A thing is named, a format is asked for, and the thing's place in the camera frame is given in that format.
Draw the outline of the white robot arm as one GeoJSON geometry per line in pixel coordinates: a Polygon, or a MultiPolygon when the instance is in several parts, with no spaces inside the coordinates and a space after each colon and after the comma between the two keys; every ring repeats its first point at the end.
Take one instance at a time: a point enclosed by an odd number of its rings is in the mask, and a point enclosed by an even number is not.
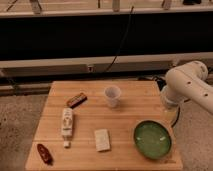
{"type": "Polygon", "coordinates": [[[213,115],[213,86],[205,82],[207,76],[207,66],[201,61],[191,61],[170,69],[160,94],[163,105],[171,109],[188,98],[213,115]]]}

